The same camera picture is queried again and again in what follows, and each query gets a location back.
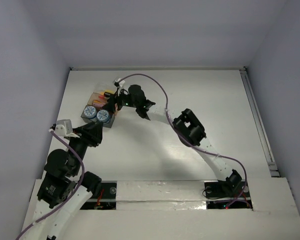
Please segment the orange highlighter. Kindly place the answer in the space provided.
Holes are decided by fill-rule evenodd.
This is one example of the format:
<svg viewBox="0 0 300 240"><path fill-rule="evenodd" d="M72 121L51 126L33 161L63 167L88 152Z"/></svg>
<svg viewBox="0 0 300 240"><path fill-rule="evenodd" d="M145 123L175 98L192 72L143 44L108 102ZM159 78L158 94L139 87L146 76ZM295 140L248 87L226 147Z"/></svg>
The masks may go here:
<svg viewBox="0 0 300 240"><path fill-rule="evenodd" d="M114 94L115 93L115 91L109 90L109 89L104 90L104 92L107 92L107 93L110 93L110 94Z"/></svg>

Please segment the blue highlighter black body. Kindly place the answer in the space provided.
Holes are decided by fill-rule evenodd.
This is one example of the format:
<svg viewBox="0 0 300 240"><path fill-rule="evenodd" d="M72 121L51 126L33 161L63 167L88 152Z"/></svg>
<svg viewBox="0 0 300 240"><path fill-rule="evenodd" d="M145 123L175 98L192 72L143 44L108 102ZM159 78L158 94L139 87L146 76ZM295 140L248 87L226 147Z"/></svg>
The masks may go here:
<svg viewBox="0 0 300 240"><path fill-rule="evenodd" d="M103 93L103 96L106 97L106 98L110 98L113 95L114 95L113 93L106 92L106 91Z"/></svg>

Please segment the pink clear tube case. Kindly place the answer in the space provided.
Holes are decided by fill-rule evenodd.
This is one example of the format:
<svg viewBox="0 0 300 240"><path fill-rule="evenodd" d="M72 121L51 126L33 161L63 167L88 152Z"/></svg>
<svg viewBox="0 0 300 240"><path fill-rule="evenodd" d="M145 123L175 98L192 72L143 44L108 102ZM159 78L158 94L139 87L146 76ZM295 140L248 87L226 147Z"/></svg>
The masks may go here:
<svg viewBox="0 0 300 240"><path fill-rule="evenodd" d="M106 103L107 103L107 101L103 101L103 100L100 101L100 100L97 100L97 99L95 99L95 100L92 101L92 105L93 106L97 106L99 108L101 108L102 106L104 106Z"/></svg>

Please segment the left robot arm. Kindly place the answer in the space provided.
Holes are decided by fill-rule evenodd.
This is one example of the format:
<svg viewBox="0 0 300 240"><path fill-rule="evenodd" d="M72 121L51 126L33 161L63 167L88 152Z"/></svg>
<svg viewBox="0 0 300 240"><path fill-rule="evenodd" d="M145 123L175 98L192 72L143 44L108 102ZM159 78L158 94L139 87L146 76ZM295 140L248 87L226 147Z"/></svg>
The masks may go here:
<svg viewBox="0 0 300 240"><path fill-rule="evenodd" d="M69 119L57 121L50 133L66 148L50 152L45 176L37 193L40 217L35 221L36 240L60 240L73 216L89 198L100 194L102 179L86 171L83 163L88 148L103 139L103 123L90 122L73 128Z"/></svg>

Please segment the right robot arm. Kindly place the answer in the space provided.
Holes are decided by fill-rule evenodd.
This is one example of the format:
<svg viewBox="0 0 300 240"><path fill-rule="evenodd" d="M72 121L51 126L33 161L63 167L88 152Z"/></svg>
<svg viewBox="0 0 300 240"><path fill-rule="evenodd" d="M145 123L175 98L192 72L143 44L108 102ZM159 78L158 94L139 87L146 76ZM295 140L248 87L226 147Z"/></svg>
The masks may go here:
<svg viewBox="0 0 300 240"><path fill-rule="evenodd" d="M119 88L114 93L105 92L107 103L103 107L110 111L120 111L123 107L134 108L142 119L157 121L169 125L177 134L179 140L187 147L195 150L211 168L220 187L219 198L238 198L243 194L247 178L230 167L225 159L239 162L231 157L222 156L212 147L203 124L192 110L186 108L179 116L171 119L168 107L159 107L155 102L146 98L142 88L131 85L127 90Z"/></svg>

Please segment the grey plastic bin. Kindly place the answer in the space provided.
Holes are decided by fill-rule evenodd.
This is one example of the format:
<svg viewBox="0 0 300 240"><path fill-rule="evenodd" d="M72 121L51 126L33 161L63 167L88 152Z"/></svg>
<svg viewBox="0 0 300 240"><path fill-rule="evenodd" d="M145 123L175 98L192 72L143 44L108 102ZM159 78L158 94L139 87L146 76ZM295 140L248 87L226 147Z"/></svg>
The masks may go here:
<svg viewBox="0 0 300 240"><path fill-rule="evenodd" d="M88 118L86 118L85 116L84 116L84 114L83 114L83 111L82 111L82 113L81 113L81 118L82 118L82 120L85 122L85 123L91 123L91 122L100 122L100 121L98 121L97 120L97 117L95 117L94 119L88 119ZM109 123L104 123L104 122L101 122L101 123L103 123L103 126L105 127L105 128L111 128L112 127L112 125L113 125L113 122L114 122L114 120L115 120L115 115L113 114L113 113L111 113L111 112L109 112L110 113L110 115L111 115L111 120L110 120L110 122Z"/></svg>

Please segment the amber plastic bin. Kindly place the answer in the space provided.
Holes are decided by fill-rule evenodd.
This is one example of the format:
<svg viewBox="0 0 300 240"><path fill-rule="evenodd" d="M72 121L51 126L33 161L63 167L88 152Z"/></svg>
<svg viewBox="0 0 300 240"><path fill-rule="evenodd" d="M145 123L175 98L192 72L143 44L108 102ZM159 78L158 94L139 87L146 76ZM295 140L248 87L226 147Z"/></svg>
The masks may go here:
<svg viewBox="0 0 300 240"><path fill-rule="evenodd" d="M94 106L93 105L93 100L107 101L107 103L102 107L97 107L97 106L94 106L94 107L96 107L97 109L107 110L107 111L109 111L110 113L112 113L116 116L117 113L118 113L118 105L117 105L117 102L116 102L116 94L114 93L113 96L104 97L104 98L99 98L98 95L100 95L100 94L92 93L89 100L88 100L88 102L87 102L87 105Z"/></svg>

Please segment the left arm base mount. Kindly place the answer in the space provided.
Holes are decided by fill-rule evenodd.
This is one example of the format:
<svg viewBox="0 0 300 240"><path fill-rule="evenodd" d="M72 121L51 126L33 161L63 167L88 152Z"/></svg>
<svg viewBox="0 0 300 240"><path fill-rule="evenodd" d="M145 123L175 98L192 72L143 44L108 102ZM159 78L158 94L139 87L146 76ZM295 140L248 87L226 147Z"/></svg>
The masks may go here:
<svg viewBox="0 0 300 240"><path fill-rule="evenodd" d="M88 199L81 210L115 210L117 196L117 182L105 181L101 183L101 189L97 196Z"/></svg>

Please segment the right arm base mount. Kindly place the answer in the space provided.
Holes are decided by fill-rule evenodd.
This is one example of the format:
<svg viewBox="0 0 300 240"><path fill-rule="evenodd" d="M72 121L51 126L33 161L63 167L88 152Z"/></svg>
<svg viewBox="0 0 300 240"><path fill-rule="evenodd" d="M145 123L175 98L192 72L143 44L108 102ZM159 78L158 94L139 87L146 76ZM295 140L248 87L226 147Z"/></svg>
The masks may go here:
<svg viewBox="0 0 300 240"><path fill-rule="evenodd" d="M253 209L249 186L244 180L234 193L226 193L219 181L205 182L202 195L208 210Z"/></svg>

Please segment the aluminium side rail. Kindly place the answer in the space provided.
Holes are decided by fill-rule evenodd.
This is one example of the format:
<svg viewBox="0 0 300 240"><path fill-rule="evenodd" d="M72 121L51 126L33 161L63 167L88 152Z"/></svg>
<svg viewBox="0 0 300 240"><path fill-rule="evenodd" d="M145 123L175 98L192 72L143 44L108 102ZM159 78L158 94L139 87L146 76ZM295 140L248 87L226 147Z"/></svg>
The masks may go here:
<svg viewBox="0 0 300 240"><path fill-rule="evenodd" d="M252 116L256 125L257 133L260 139L260 143L262 146L262 150L265 155L265 159L269 168L269 172L272 178L280 178L280 171L277 167L275 158L272 153L272 149L270 146L270 142L268 140L266 130L264 128L264 124L258 109L258 105L252 90L252 86L248 77L248 73L246 69L241 69L240 71L241 80L246 92L246 96L249 102L249 106L252 112Z"/></svg>

